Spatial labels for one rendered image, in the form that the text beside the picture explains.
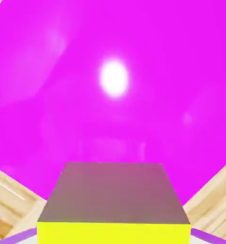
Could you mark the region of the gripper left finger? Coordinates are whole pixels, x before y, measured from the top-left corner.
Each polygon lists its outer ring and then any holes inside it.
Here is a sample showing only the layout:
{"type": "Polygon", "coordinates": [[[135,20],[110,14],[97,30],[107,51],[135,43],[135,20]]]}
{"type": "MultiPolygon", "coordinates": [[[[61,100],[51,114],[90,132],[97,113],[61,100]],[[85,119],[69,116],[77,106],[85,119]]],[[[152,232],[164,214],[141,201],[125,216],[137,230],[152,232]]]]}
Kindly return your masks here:
{"type": "Polygon", "coordinates": [[[24,241],[36,235],[37,235],[37,228],[31,228],[24,232],[0,240],[0,244],[17,244],[21,241],[24,241]]]}

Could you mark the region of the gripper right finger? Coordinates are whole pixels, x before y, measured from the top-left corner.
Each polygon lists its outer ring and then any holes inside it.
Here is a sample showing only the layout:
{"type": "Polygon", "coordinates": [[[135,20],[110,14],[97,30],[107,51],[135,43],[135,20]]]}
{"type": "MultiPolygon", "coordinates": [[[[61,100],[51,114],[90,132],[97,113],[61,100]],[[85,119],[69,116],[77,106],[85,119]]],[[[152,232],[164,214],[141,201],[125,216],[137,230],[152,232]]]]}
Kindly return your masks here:
{"type": "Polygon", "coordinates": [[[226,244],[226,240],[208,234],[204,231],[192,228],[190,235],[190,244],[226,244]]]}

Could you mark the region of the small yellow cube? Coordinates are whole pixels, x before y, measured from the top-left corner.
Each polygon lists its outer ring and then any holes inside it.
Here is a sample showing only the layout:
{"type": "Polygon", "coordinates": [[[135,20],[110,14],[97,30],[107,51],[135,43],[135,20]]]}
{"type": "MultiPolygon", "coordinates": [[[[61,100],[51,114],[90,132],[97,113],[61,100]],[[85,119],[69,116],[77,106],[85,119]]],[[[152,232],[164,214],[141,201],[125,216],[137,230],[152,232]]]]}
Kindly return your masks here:
{"type": "Polygon", "coordinates": [[[189,244],[159,163],[68,163],[37,222],[38,244],[189,244]]]}

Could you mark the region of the large magenta box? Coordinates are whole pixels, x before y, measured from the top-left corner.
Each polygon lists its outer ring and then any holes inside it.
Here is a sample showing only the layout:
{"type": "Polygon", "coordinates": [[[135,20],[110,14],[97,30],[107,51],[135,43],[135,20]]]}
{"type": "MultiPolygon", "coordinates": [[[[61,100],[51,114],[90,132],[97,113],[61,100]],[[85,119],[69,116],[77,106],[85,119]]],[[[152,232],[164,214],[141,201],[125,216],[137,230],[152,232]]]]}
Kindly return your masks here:
{"type": "Polygon", "coordinates": [[[186,203],[226,164],[226,0],[1,0],[0,169],[162,163],[186,203]]]}

